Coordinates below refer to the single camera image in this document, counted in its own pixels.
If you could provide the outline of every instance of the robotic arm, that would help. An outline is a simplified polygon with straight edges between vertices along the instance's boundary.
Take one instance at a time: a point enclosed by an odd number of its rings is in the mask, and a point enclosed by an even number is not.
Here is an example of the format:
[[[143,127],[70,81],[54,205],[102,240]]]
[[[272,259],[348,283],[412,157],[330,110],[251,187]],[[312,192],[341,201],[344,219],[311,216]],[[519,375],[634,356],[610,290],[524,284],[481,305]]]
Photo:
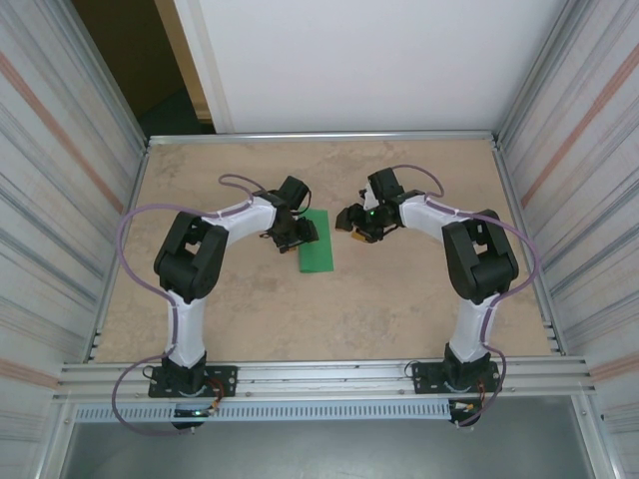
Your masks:
[[[313,222],[298,218],[297,209],[309,193],[303,182],[287,177],[278,190],[255,193],[248,206],[230,207],[206,217],[177,214],[154,263],[160,286],[176,302],[179,319],[177,344],[162,362],[165,389],[197,395],[204,386],[204,312],[207,296],[218,282],[227,247],[263,232],[280,252],[318,239]],[[166,351],[174,346],[173,328],[169,304]]]
[[[354,238],[373,243],[399,228],[410,228],[443,242],[448,276],[461,302],[443,363],[437,370],[425,372],[427,389],[467,392],[474,390],[479,380],[491,379],[496,365],[490,362],[490,352],[482,343],[482,324],[488,317],[484,334],[487,341],[495,314],[491,304],[509,290],[519,273],[504,230],[469,218],[423,192],[405,192],[390,168],[370,175],[359,194],[363,205],[344,209],[336,219],[338,230],[352,232]],[[498,220],[497,213],[491,210],[480,215]],[[485,251],[477,252],[476,245],[485,246]],[[413,366],[413,376],[417,373]]]

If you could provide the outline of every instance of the green sponge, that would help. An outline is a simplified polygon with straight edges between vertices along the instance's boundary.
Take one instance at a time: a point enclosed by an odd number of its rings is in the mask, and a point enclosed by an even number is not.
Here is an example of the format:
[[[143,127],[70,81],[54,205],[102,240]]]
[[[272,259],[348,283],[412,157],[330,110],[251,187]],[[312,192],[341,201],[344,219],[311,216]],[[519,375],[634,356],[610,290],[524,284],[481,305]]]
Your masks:
[[[318,230],[319,239],[300,245],[300,272],[333,271],[328,212],[326,210],[306,210],[302,216],[314,223]]]

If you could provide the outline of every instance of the white wall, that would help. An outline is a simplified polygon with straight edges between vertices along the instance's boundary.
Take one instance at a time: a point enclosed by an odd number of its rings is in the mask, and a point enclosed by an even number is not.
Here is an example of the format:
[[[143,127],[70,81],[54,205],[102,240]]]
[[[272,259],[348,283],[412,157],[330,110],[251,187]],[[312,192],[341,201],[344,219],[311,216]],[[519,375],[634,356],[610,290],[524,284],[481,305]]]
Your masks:
[[[564,0],[176,0],[220,133],[496,128]]]

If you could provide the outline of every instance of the cable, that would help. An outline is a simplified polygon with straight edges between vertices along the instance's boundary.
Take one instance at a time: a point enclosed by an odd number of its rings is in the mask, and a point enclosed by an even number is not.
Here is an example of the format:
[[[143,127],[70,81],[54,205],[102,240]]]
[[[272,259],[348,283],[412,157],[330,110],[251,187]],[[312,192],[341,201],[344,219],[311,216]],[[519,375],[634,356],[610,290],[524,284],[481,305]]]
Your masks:
[[[120,377],[118,377],[118,379],[116,380],[116,383],[113,386],[113,390],[111,391],[111,408],[113,409],[113,414],[116,416],[116,419],[118,419],[118,421],[123,426],[127,427],[128,429],[132,430],[133,432],[137,432],[138,434],[142,434],[142,435],[146,435],[146,436],[176,436],[176,435],[185,434],[185,433],[188,432],[188,430],[185,429],[185,430],[181,430],[181,431],[150,431],[150,430],[142,429],[142,428],[134,426],[133,424],[128,422],[124,417],[122,417],[122,415],[118,411],[118,407],[117,407],[117,403],[116,403],[116,399],[117,399],[117,395],[118,395],[118,388],[120,387],[120,384],[122,384],[122,381],[124,380],[126,375],[129,374],[136,367],[141,366],[142,364],[145,364],[147,362],[162,360],[165,357],[170,356],[173,353],[173,351],[176,349],[176,346],[178,344],[178,320],[179,320],[179,318],[178,318],[178,305],[176,304],[175,300],[168,293],[166,293],[165,291],[163,291],[163,290],[161,290],[161,289],[159,289],[159,288],[147,283],[143,279],[141,279],[139,276],[137,276],[133,272],[133,270],[129,266],[129,263],[127,262],[127,259],[124,256],[124,245],[123,245],[124,231],[126,229],[126,225],[129,223],[129,221],[135,215],[138,215],[138,214],[143,213],[143,212],[148,212],[148,211],[151,211],[151,210],[169,210],[169,211],[174,211],[174,212],[189,213],[191,215],[196,215],[198,217],[219,219],[219,218],[226,218],[226,217],[230,217],[232,215],[236,215],[236,214],[241,213],[241,212],[247,210],[248,208],[250,208],[251,205],[253,204],[253,200],[254,200],[253,193],[251,192],[251,190],[249,190],[247,187],[245,187],[243,185],[239,185],[239,184],[233,183],[233,182],[228,182],[228,181],[226,181],[227,178],[236,178],[238,180],[243,180],[243,181],[246,181],[246,182],[251,183],[252,185],[256,186],[261,191],[265,191],[266,190],[262,185],[260,185],[257,182],[254,182],[253,180],[251,180],[251,179],[249,179],[247,177],[243,177],[242,175],[236,175],[236,174],[233,174],[233,173],[228,173],[228,174],[225,174],[225,175],[221,175],[218,178],[218,183],[220,183],[220,185],[223,185],[225,187],[232,187],[232,188],[240,189],[243,192],[245,192],[248,195],[248,197],[249,197],[249,199],[243,205],[241,205],[241,206],[239,206],[239,207],[237,207],[237,208],[235,208],[233,210],[227,210],[227,211],[215,212],[215,213],[205,213],[205,212],[200,212],[198,210],[194,210],[194,209],[191,209],[191,208],[181,207],[179,205],[150,204],[150,205],[144,205],[143,207],[135,208],[135,209],[129,211],[127,214],[125,214],[122,217],[122,219],[120,220],[120,223],[118,224],[118,230],[116,232],[116,253],[118,255],[118,260],[120,262],[120,265],[124,269],[125,273],[135,283],[137,283],[138,285],[140,285],[144,289],[147,289],[150,292],[152,292],[152,293],[164,298],[166,301],[169,302],[169,304],[171,305],[171,316],[172,316],[172,322],[173,322],[173,334],[172,334],[172,337],[171,337],[171,347],[169,348],[169,350],[163,352],[162,354],[157,354],[157,355],[154,355],[154,356],[145,357],[144,359],[141,359],[138,362],[134,362],[132,365],[130,365],[124,371],[122,371],[122,374],[120,374]]]
[[[149,367],[151,368],[151,371],[152,371],[151,374],[147,374],[147,368]],[[147,379],[153,379],[153,366],[150,366],[150,365],[144,366],[142,368],[142,375],[146,377]]]
[[[412,374],[408,375],[407,371],[408,371],[408,368],[409,368],[409,367],[413,366],[414,364],[418,364],[418,363],[419,363],[419,361],[417,361],[416,359],[414,359],[414,360],[412,360],[412,361],[409,361],[409,362],[406,364],[406,366],[404,366],[404,367],[403,367],[403,375],[404,375],[404,376],[406,376],[406,377],[407,377],[407,378],[409,378],[409,379],[414,379],[414,378],[412,377]]]
[[[437,187],[439,188],[439,193],[426,192],[425,195],[427,199],[430,197],[443,198],[443,185],[441,184],[441,181],[439,180],[439,178],[436,177],[429,170],[427,170],[426,168],[419,167],[417,165],[409,165],[409,164],[401,164],[401,165],[395,165],[394,167],[391,167],[392,170],[399,170],[401,168],[407,168],[410,170],[417,170],[418,172],[422,172],[425,175],[429,176],[437,184]]]
[[[309,210],[309,208],[311,207],[311,197],[312,197],[312,195],[313,195],[313,194],[311,193],[311,190],[309,190],[309,202],[307,203],[307,207],[306,207],[306,208],[304,208],[304,209],[303,209],[302,211],[300,211],[300,212],[291,212],[291,213],[293,213],[293,215],[294,215],[294,216],[296,216],[296,217],[298,217],[298,216],[303,215],[304,213],[306,213],[306,212]]]
[[[481,409],[479,409],[477,412],[475,412],[469,418],[464,419],[463,421],[458,423],[458,426],[465,426],[469,422],[472,422],[476,418],[478,418],[482,413],[484,413],[486,410],[488,410],[492,406],[492,404],[494,404],[495,400],[497,399],[497,395],[501,392],[501,389],[503,388],[503,381],[506,378],[507,364],[506,364],[506,356],[505,356],[505,354],[503,352],[501,352],[499,349],[497,349],[496,347],[493,347],[493,346],[490,346],[490,345],[486,344],[486,329],[488,328],[488,323],[490,322],[490,316],[492,314],[492,311],[497,307],[497,305],[499,303],[504,301],[507,297],[511,297],[514,294],[517,294],[518,292],[520,292],[521,290],[523,290],[524,288],[526,288],[530,284],[532,284],[532,282],[535,280],[535,278],[539,275],[539,271],[541,270],[541,260],[539,259],[539,253],[537,252],[537,248],[535,247],[535,245],[532,242],[532,240],[529,237],[527,237],[524,233],[522,233],[520,230],[518,230],[515,227],[512,227],[511,225],[509,225],[507,223],[501,222],[500,220],[496,220],[495,218],[487,217],[485,215],[478,215],[476,213],[461,212],[461,211],[458,211],[458,210],[454,210],[452,208],[448,208],[448,207],[445,207],[445,206],[437,204],[437,203],[432,203],[428,199],[426,199],[426,204],[429,205],[434,210],[438,210],[439,212],[445,213],[447,215],[454,215],[454,216],[458,216],[460,218],[467,218],[467,219],[472,219],[472,220],[480,220],[480,221],[483,221],[483,222],[492,223],[494,225],[497,225],[498,227],[501,227],[501,228],[505,229],[506,231],[513,233],[522,242],[524,242],[526,244],[526,246],[528,246],[528,249],[530,249],[530,252],[532,253],[532,257],[533,257],[532,272],[530,273],[530,275],[528,276],[526,281],[524,281],[519,286],[516,286],[513,289],[505,292],[504,294],[501,294],[498,297],[496,297],[490,303],[490,305],[488,307],[488,310],[486,311],[486,314],[483,317],[483,320],[481,322],[481,331],[480,331],[480,334],[479,334],[479,340],[481,341],[481,345],[483,347],[485,347],[490,352],[494,352],[495,354],[497,354],[501,358],[501,368],[502,368],[501,377],[499,378],[499,383],[497,384],[497,389],[492,394],[492,396],[490,396],[490,398],[486,401],[486,403],[481,407]]]
[[[222,399],[224,398],[224,384],[222,384],[222,382],[215,377],[210,377],[208,382],[209,384],[211,384],[211,389],[213,390],[213,392],[216,391],[216,386],[218,387],[218,390],[220,391],[220,393],[218,394],[218,397],[216,398],[215,401],[213,401],[213,403],[211,404],[211,407],[209,408],[209,410],[215,412],[216,410],[218,410],[218,407],[220,406],[220,402],[222,402]]]
[[[479,402],[483,406],[483,401],[486,399],[486,387],[481,379],[477,382],[477,390],[479,391]]]

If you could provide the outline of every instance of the marble-patterned tabletop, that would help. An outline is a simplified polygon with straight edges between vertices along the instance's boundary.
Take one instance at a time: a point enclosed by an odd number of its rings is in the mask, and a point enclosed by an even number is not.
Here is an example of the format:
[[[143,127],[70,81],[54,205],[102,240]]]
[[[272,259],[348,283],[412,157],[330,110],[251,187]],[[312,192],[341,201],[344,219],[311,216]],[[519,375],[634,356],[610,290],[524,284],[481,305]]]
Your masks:
[[[221,187],[223,173],[277,188],[287,175],[313,191],[313,208],[330,221],[357,201],[367,175],[413,163],[435,173],[443,202],[496,210],[511,222],[490,145],[485,141],[323,142],[166,145],[151,150],[138,206],[175,203],[214,211],[243,199]],[[426,177],[398,171],[407,189],[434,188]],[[132,268],[157,283],[153,260],[175,214],[137,216],[126,243]],[[351,360],[440,357],[455,326],[458,296],[449,283],[443,247],[420,232],[400,230],[364,244],[331,232],[334,272],[302,274],[296,253],[279,254],[258,235],[227,250],[209,296],[205,344],[209,360]],[[526,275],[519,244],[515,250]],[[97,361],[130,362],[160,353],[167,307],[121,270],[111,297]],[[532,288],[498,310],[492,342],[508,355],[549,354]]]

